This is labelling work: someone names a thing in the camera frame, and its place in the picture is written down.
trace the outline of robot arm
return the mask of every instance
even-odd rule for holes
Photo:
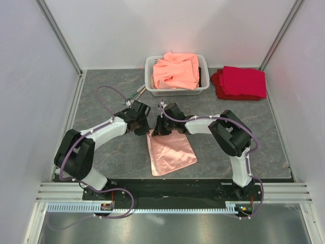
[[[149,106],[139,101],[134,101],[130,108],[116,113],[114,121],[111,118],[96,127],[80,132],[73,129],[68,130],[54,158],[54,164],[61,168],[72,145],[82,135],[91,132],[77,145],[76,149],[78,151],[73,151],[69,156],[64,171],[76,180],[82,181],[98,191],[108,189],[111,181],[92,166],[95,150],[107,141],[131,131],[134,131],[136,135],[147,134],[149,132],[147,121],[149,112]]]
[[[195,118],[193,115],[185,116],[175,103],[165,106],[164,111],[168,116],[178,120]],[[229,118],[245,126],[244,123],[229,110],[214,117]],[[202,118],[180,123],[174,122],[162,114],[157,117],[157,126],[152,135],[169,135],[172,130],[177,130],[181,134],[202,133],[213,135],[221,149],[230,157],[234,183],[244,188],[252,181],[248,156],[248,164],[246,163],[246,153],[249,151],[251,137],[238,126],[230,122],[211,118]]]

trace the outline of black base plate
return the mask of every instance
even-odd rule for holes
[[[129,190],[134,199],[134,209],[184,209],[225,208],[225,201],[255,201],[261,199],[260,186],[252,184],[240,196],[234,184],[219,179],[112,179],[115,186]],[[83,200],[111,200],[111,194],[98,194],[86,188]],[[115,208],[129,208],[131,198],[122,191],[114,192]]]

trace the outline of small tool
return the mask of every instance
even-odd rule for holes
[[[135,97],[135,95],[136,94],[138,94],[143,88],[145,88],[146,87],[146,84],[143,84],[142,86],[140,86],[138,89],[137,89],[137,91],[135,92],[135,93],[133,93],[129,98],[128,98],[128,100],[131,100],[132,98],[134,98]]]
[[[136,97],[136,100],[146,91],[146,88],[143,88],[139,95]]]

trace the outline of light pink fabric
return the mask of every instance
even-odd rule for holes
[[[198,161],[186,135],[172,131],[168,136],[147,134],[153,176],[161,176]]]
[[[153,66],[153,80],[156,88],[185,88],[194,90],[199,87],[199,59],[192,53],[171,53],[158,59]]]

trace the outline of gray marble surface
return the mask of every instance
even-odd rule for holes
[[[210,76],[216,69],[209,69]],[[84,130],[110,118],[110,114],[96,98],[100,85],[112,85],[127,97],[144,83],[143,69],[89,70],[86,75],[74,129]],[[101,98],[114,111],[125,108],[123,99],[110,89],[100,92]],[[139,100],[151,106],[148,122],[154,128],[161,97],[146,91]],[[290,178],[280,139],[267,100],[225,101],[218,100],[213,84],[200,95],[164,97],[165,103],[175,102],[185,115],[212,115],[231,110],[256,135],[260,149],[250,155],[252,173],[262,178]],[[232,169],[228,155],[218,146],[211,135],[187,136],[198,162],[174,171],[161,178],[231,178]],[[117,137],[102,145],[95,152],[94,166],[108,178],[154,178],[151,174],[150,157],[146,136],[134,133]]]

